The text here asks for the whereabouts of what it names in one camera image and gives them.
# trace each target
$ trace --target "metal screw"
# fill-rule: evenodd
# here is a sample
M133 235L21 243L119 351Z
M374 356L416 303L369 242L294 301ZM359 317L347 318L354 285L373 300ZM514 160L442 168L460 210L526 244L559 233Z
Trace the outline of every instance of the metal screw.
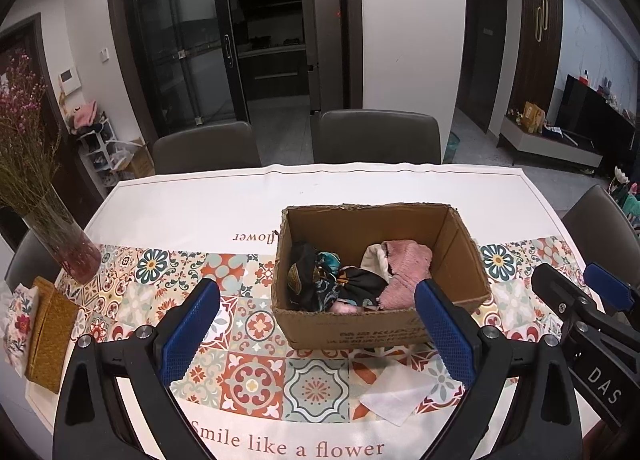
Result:
M545 343L549 346L558 346L558 343L559 343L558 338L553 334L545 334L543 339L545 340Z
M154 332L151 325L142 325L136 329L136 337L138 339L146 339Z
M482 327L482 333L489 339L497 338L502 332L500 332L495 326L487 325Z
M78 339L78 346L81 348L87 348L88 345L91 344L91 341L94 340L89 334L81 335Z

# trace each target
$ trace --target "floral tile pattern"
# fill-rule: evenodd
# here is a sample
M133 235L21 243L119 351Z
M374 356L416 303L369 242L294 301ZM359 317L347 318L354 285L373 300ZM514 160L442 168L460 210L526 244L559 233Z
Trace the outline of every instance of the floral tile pattern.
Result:
M271 312L274 256L100 246L97 276L82 286L62 272L56 287L79 305L71 340L130 336L141 324L157 324L180 305L201 278L222 296L218 314L184 378L172 383L176 397L217 410L257 418L335 423L376 420L360 397L393 361L434 378L415 409L426 413L457 404L462 385L452 380L429 344L362 350L293 350ZM538 341L559 335L560 320L532 292L535 266L549 263L589 296L582 271L557 236L479 247L492 295L472 314L507 337Z
M238 297L229 350L283 357L290 349L269 299Z
M285 359L229 352L220 409L280 420Z
M287 359L283 420L349 421L349 361Z
M220 382L225 370L226 352L200 348L182 380L171 384L174 396L211 408L220 406Z

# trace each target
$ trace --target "open cardboard box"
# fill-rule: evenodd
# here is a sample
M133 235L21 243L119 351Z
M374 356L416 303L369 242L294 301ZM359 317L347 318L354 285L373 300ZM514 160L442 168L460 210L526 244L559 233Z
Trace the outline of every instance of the open cardboard box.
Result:
M282 212L273 314L295 349L372 348L429 339L413 308L359 314L292 310L287 272L293 242L335 252L340 264L360 266L365 249L385 240L415 240L433 251L431 275L455 305L473 312L490 295L478 248L453 207L388 204L289 207Z

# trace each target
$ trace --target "chair backrest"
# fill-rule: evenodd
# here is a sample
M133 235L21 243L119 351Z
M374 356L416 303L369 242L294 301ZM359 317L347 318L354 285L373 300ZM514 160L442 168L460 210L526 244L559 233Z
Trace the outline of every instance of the chair backrest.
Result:
M55 283L60 268L60 264L40 243L35 233L27 231L15 251L4 280L13 292L19 284L31 288L33 280L38 276Z
M440 164L438 121L427 114L334 110L318 121L319 161Z
M631 286L640 286L640 242L622 209L601 186L582 195L562 223L586 263L595 262Z
M172 133L153 146L156 173L191 173L260 167L251 125L241 120L219 122Z

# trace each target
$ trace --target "pink glass vase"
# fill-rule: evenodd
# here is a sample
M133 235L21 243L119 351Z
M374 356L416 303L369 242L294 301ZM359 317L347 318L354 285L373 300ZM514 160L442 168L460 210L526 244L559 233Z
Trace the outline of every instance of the pink glass vase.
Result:
M100 250L76 223L52 187L23 217L40 242L78 283L87 284L100 267Z

